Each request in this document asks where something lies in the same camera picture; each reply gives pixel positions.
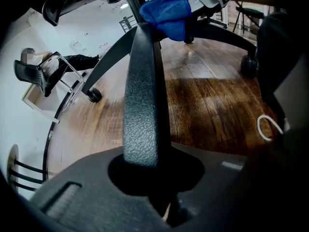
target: light fixture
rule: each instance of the light fixture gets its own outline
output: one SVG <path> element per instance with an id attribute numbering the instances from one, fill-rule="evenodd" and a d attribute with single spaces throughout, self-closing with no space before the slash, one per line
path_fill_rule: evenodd
<path id="1" fill-rule="evenodd" d="M 124 3 L 123 5 L 120 6 L 120 9 L 124 9 L 126 7 L 128 7 L 129 5 L 127 3 Z"/>

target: metal railing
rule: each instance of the metal railing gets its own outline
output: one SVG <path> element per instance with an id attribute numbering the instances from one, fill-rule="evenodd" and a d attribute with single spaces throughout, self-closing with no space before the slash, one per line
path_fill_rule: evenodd
<path id="1" fill-rule="evenodd" d="M 133 28 L 137 24 L 137 22 L 136 22 L 134 16 L 131 15 L 129 17 L 124 17 L 124 19 L 122 21 L 120 21 L 119 24 L 122 27 L 123 31 L 126 33 L 131 28 Z"/>
<path id="2" fill-rule="evenodd" d="M 31 170 L 31 171 L 34 171 L 34 172 L 37 172 L 37 173 L 41 173 L 41 174 L 47 174 L 48 173 L 47 170 L 34 168 L 32 166 L 29 166 L 27 164 L 20 162 L 18 160 L 18 146 L 13 145 L 11 147 L 10 154 L 9 154 L 9 157 L 8 157 L 8 162 L 7 162 L 7 180 L 8 180 L 9 186 L 11 186 L 16 191 L 17 191 L 17 188 L 26 189 L 26 190 L 29 190 L 29 191 L 35 191 L 36 190 L 36 188 L 34 188 L 34 187 L 29 187 L 29 186 L 26 186 L 26 185 L 19 183 L 18 179 L 26 180 L 28 182 L 32 182 L 32 183 L 36 183 L 36 184 L 40 184 L 40 185 L 44 182 L 44 180 L 40 180 L 40 179 L 36 179 L 36 178 L 26 176 L 24 174 L 20 174 L 18 172 L 18 167 L 23 167 L 25 169 L 28 169 L 28 170 Z"/>

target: chair leg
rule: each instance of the chair leg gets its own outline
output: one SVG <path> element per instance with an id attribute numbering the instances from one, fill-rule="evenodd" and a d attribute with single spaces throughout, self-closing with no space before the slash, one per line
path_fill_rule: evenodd
<path id="1" fill-rule="evenodd" d="M 245 34 L 245 16 L 242 13 L 242 33 Z"/>
<path id="2" fill-rule="evenodd" d="M 86 80 L 82 92 L 87 95 L 90 88 L 118 61 L 131 52 L 136 28 L 125 33 L 97 63 L 88 79 Z"/>
<path id="3" fill-rule="evenodd" d="M 224 28 L 212 25 L 207 21 L 196 21 L 186 28 L 188 36 L 202 39 L 220 41 L 237 46 L 248 51 L 248 55 L 254 58 L 256 46 L 241 36 Z"/>
<path id="4" fill-rule="evenodd" d="M 236 29 L 236 26 L 237 26 L 237 23 L 238 23 L 238 20 L 239 20 L 239 16 L 240 16 L 240 12 L 238 13 L 237 20 L 236 20 L 236 23 L 235 23 L 235 26 L 234 26 L 234 29 L 233 29 L 233 33 L 235 32 L 235 29 Z"/>

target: black pants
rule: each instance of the black pants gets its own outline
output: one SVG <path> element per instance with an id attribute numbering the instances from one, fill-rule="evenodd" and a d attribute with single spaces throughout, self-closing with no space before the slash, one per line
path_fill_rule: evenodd
<path id="1" fill-rule="evenodd" d="M 277 114 L 283 126 L 284 112 L 274 96 L 289 72 L 297 64 L 301 46 L 297 43 L 298 31 L 285 13 L 274 12 L 263 20 L 257 34 L 257 54 L 260 64 L 258 81 L 262 99 Z"/>
<path id="2" fill-rule="evenodd" d="M 65 56 L 64 58 L 77 71 L 92 69 L 99 61 L 98 55 L 96 57 L 87 57 L 79 54 L 73 56 Z M 48 82 L 51 84 L 57 83 L 58 81 L 60 81 L 62 75 L 66 72 L 72 72 L 72 69 L 62 59 L 59 58 L 59 67 L 49 76 Z"/>

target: white cable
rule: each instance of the white cable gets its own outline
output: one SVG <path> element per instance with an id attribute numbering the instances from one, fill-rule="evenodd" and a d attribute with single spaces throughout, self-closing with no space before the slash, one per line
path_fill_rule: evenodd
<path id="1" fill-rule="evenodd" d="M 261 135 L 261 137 L 262 137 L 263 139 L 265 139 L 266 141 L 269 141 L 269 142 L 272 141 L 271 138 L 266 137 L 266 136 L 262 133 L 262 131 L 261 131 L 260 120 L 261 120 L 262 118 L 268 119 L 268 120 L 278 129 L 278 131 L 280 132 L 280 134 L 283 134 L 282 129 L 279 127 L 279 125 L 278 125 L 271 117 L 269 117 L 269 116 L 267 116 L 267 115 L 261 115 L 261 116 L 259 116 L 259 118 L 257 119 L 257 129 L 258 129 L 258 131 L 259 131 L 259 133 L 260 133 L 260 135 Z"/>

